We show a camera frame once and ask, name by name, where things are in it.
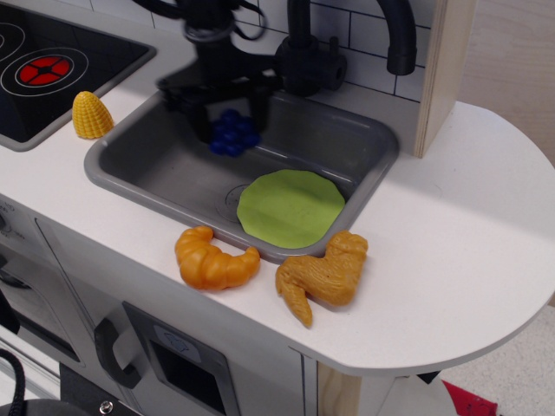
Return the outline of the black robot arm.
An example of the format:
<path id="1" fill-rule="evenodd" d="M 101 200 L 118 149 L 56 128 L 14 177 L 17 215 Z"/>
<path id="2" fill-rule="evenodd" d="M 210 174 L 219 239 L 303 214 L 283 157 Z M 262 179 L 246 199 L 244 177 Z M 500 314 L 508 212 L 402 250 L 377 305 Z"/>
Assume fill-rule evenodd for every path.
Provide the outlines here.
<path id="1" fill-rule="evenodd" d="M 166 107 L 179 111 L 205 143 L 212 141 L 207 107 L 245 98 L 258 131 L 265 129 L 269 99 L 283 86 L 278 60 L 273 55 L 254 55 L 238 49 L 232 34 L 241 35 L 234 10 L 259 12 L 246 1 L 139 1 L 156 15 L 184 22 L 184 37 L 193 46 L 195 60 L 157 81 Z"/>

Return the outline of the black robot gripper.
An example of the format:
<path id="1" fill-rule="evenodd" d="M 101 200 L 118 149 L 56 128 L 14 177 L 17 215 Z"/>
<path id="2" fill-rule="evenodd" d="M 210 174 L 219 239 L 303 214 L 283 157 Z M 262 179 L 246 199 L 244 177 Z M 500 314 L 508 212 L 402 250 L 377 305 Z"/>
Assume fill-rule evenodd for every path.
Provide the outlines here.
<path id="1" fill-rule="evenodd" d="M 234 35 L 246 38 L 235 25 L 216 29 L 186 25 L 184 36 L 194 46 L 196 58 L 157 81 L 169 101 L 186 103 L 187 120 L 203 143 L 212 142 L 206 104 L 247 98 L 255 127 L 263 132 L 271 95 L 284 86 L 276 57 L 244 52 L 233 43 Z"/>

